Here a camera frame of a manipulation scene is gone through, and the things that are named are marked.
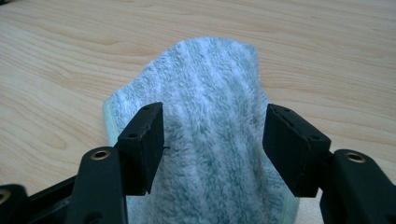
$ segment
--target light wooden surface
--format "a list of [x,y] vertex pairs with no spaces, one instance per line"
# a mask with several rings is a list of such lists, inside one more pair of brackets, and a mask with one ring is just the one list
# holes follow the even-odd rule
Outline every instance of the light wooden surface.
[[[35,193],[106,145],[103,101],[177,41],[254,45],[262,87],[396,183],[396,2],[17,0],[0,6],[0,185]],[[296,223],[320,223],[318,199]]]

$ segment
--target gray towel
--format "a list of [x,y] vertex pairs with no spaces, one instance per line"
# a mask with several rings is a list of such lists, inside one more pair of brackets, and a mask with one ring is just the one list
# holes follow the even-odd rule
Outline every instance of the gray towel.
[[295,199],[262,149],[268,99],[256,50],[181,41],[105,102],[111,146],[137,110],[163,102],[167,148],[152,192],[128,197],[130,223],[292,223]]

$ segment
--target fuzzy cloth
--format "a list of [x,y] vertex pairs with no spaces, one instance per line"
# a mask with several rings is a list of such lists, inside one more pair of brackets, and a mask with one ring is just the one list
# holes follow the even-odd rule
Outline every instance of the fuzzy cloth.
[[143,105],[163,102],[166,148],[130,223],[292,223],[298,200],[265,156],[268,99],[256,50],[217,37],[181,41],[105,102],[111,146]]

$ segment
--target black plastic bracket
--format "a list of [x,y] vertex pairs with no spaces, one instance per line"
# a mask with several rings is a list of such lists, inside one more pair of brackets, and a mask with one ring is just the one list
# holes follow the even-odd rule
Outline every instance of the black plastic bracket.
[[370,157],[331,140],[292,110],[268,105],[262,145],[296,197],[315,197],[326,224],[396,223],[396,187]]

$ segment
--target wooden table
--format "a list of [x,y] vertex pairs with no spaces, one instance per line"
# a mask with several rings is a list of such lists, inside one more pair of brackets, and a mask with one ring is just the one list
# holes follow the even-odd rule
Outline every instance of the wooden table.
[[[0,6],[0,185],[30,194],[106,145],[103,101],[177,41],[259,51],[262,87],[396,183],[396,2],[16,0]],[[320,223],[318,198],[297,223]]]

